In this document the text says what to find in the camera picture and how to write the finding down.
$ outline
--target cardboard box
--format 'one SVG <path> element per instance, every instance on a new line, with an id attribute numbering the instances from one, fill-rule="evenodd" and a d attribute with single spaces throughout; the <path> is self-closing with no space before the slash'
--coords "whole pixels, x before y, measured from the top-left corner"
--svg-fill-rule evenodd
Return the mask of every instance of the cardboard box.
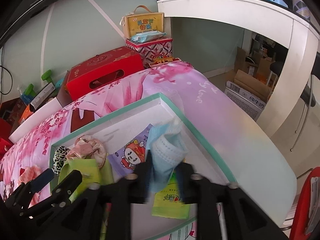
<path id="1" fill-rule="evenodd" d="M 255 74 L 258 71 L 258 65 L 250 62 L 245 61 L 246 58 L 246 52 L 245 50 L 241 48 L 237 48 L 237 55 L 235 60 L 235 66 L 233 68 L 234 72 L 237 72 L 238 70 L 241 70 L 245 73 L 249 73 L 250 67 L 254 67 L 252 76 L 255 76 Z"/>
<path id="2" fill-rule="evenodd" d="M 224 93 L 233 102 L 235 102 L 237 106 L 244 110 L 253 120 L 257 121 L 258 117 L 262 113 L 262 109 L 227 87 Z"/>
<path id="3" fill-rule="evenodd" d="M 263 102 L 266 103 L 268 101 L 270 88 L 247 73 L 238 70 L 233 82 L 251 94 L 261 98 Z"/>
<path id="4" fill-rule="evenodd" d="M 239 87 L 238 85 L 234 84 L 231 81 L 228 81 L 226 84 L 226 88 L 236 92 L 237 94 L 241 95 L 248 101 L 250 101 L 252 104 L 254 104 L 256 107 L 263 110 L 266 106 L 266 103 L 263 102 L 260 98 L 256 97 L 255 95 L 249 93 L 247 90 L 244 90 L 243 88 Z"/>
<path id="5" fill-rule="evenodd" d="M 241 70 L 254 78 L 257 78 L 262 83 L 266 83 L 268 76 L 270 74 L 270 64 L 273 62 L 271 58 L 267 57 L 264 58 L 258 52 L 254 52 L 253 56 L 251 57 L 254 63 L 246 62 L 246 52 L 241 48 L 237 48 L 237 55 L 235 60 L 234 71 L 237 72 Z"/>
<path id="6" fill-rule="evenodd" d="M 255 51 L 253 53 L 252 59 L 255 61 L 256 64 L 258 64 L 258 70 L 256 72 L 255 77 L 265 84 L 270 74 L 270 65 L 273 62 L 272 58 L 263 58 L 263 56 L 260 53 Z"/>
<path id="7" fill-rule="evenodd" d="M 0 117 L 13 126 L 17 119 L 17 115 L 21 115 L 25 108 L 26 106 L 20 98 L 3 102 L 0 105 Z"/>

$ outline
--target face mask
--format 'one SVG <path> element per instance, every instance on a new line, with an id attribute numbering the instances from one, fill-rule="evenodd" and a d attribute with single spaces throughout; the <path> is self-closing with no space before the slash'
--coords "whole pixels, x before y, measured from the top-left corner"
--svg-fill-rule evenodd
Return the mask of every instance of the face mask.
<path id="1" fill-rule="evenodd" d="M 187 149 L 181 137 L 182 123 L 179 119 L 155 125 L 150 129 L 146 149 L 152 154 L 150 190 L 164 189 L 174 168 L 183 161 Z"/>

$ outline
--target purple packet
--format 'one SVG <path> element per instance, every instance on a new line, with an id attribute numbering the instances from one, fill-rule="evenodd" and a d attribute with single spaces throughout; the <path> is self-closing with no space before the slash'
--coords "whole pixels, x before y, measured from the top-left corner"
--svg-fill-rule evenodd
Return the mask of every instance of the purple packet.
<path id="1" fill-rule="evenodd" d="M 107 157 L 111 167 L 120 176 L 133 173 L 135 166 L 145 161 L 146 144 L 151 127 L 152 124 L 149 124 L 124 147 Z"/>

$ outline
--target barcode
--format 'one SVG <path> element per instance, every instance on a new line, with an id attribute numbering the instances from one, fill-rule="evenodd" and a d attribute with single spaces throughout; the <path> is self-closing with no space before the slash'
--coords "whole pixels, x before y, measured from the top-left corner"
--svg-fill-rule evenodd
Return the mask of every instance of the barcode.
<path id="1" fill-rule="evenodd" d="M 237 92 L 237 93 L 240 93 L 240 88 L 235 86 L 234 84 L 230 83 L 230 88 L 231 90 Z"/>

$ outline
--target curved desk edge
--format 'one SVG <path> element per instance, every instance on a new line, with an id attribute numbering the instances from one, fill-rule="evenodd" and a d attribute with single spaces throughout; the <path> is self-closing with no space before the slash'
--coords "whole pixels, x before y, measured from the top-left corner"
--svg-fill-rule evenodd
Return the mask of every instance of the curved desk edge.
<path id="1" fill-rule="evenodd" d="M 311 73 L 319 34 L 307 21 L 263 0 L 159 0 L 165 17 L 224 22 L 266 36 L 288 48 L 275 90 L 257 124 L 271 137 L 297 103 Z"/>

